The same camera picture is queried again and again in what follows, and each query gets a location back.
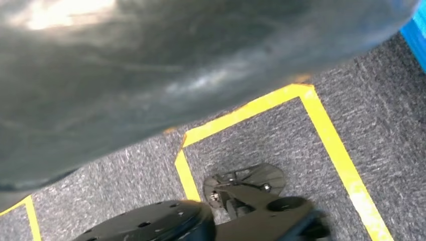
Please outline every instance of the yellow tape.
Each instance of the yellow tape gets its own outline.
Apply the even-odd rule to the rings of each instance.
[[[11,208],[6,209],[6,210],[5,210],[5,211],[3,211],[3,212],[0,212],[0,216],[3,216],[3,215],[5,215],[6,213],[9,213],[10,211],[12,211],[12,210],[14,210],[14,209],[16,209],[16,208],[20,207],[21,205],[24,205],[24,204],[25,204],[25,199],[21,200],[20,202],[18,202],[18,203],[17,203],[17,204],[15,204],[15,205],[13,205]]]
[[[202,139],[231,127],[238,122],[242,122],[245,119],[294,99],[307,87],[308,85],[289,85],[255,99],[230,114],[214,119],[200,127],[190,129],[186,132],[186,139],[183,143],[183,147],[199,142]]]
[[[28,220],[30,221],[31,233],[34,241],[41,241],[39,223],[37,222],[36,210],[31,196],[25,198],[25,208],[27,209]]]
[[[300,97],[308,115],[335,166],[349,197],[359,213],[372,241],[393,241],[379,211],[361,180],[345,146],[333,126],[312,85],[292,84],[262,96],[240,109],[214,119],[200,127],[188,130],[183,148],[220,132],[245,119],[267,111],[284,102]],[[183,150],[176,158],[176,169],[188,199],[200,201],[197,187]]]
[[[194,178],[192,177],[191,170],[189,169],[189,165],[185,159],[185,154],[183,153],[183,150],[180,150],[177,154],[175,166],[179,174],[183,190],[185,191],[186,198],[189,200],[200,202],[201,198],[198,194]]]
[[[373,241],[392,241],[393,238],[386,224],[340,140],[330,117],[321,104],[314,87],[302,95],[300,99],[371,239]]]
[[[29,225],[30,225],[30,229],[31,229],[31,234],[33,235],[33,241],[42,241],[41,235],[40,235],[39,224],[37,222],[36,211],[34,209],[33,199],[31,198],[31,195],[24,198],[22,201],[15,204],[11,208],[7,209],[6,211],[1,212],[0,216],[5,215],[6,213],[9,213],[10,211],[12,211],[12,210],[14,210],[14,209],[16,209],[16,208],[18,208],[22,205],[25,206],[25,209],[27,211]]]

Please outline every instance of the black mount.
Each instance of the black mount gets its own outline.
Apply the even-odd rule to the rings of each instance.
[[[260,164],[204,182],[205,198],[231,221],[215,225],[211,209],[194,201],[167,201],[121,214],[74,241],[323,241],[324,215],[302,197],[279,197],[284,175]]]

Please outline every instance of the hole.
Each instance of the hole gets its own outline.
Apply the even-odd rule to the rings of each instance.
[[[284,212],[298,208],[305,203],[305,199],[301,197],[283,197],[270,202],[267,205],[268,210],[273,212]]]
[[[146,227],[146,226],[148,226],[150,224],[151,224],[150,222],[143,222],[140,225],[138,225],[138,227]]]

